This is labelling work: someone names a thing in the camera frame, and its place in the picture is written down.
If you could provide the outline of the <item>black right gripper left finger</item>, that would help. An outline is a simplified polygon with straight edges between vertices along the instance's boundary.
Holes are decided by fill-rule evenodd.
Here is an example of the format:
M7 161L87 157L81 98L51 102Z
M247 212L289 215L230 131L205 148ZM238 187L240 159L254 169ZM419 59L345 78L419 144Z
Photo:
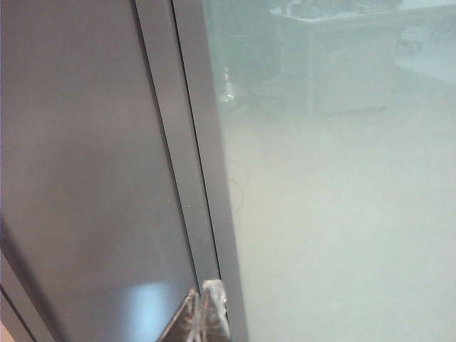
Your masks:
M199 331L200 293L190 289L157 341L196 341Z

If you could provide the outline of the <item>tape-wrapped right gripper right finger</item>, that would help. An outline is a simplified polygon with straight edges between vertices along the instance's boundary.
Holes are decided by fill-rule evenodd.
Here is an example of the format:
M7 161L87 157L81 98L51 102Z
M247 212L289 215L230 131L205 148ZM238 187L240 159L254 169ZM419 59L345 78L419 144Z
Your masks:
M203 283L199 309L199 337L207 342L230 342L227 320L227 297L220 279L208 279Z

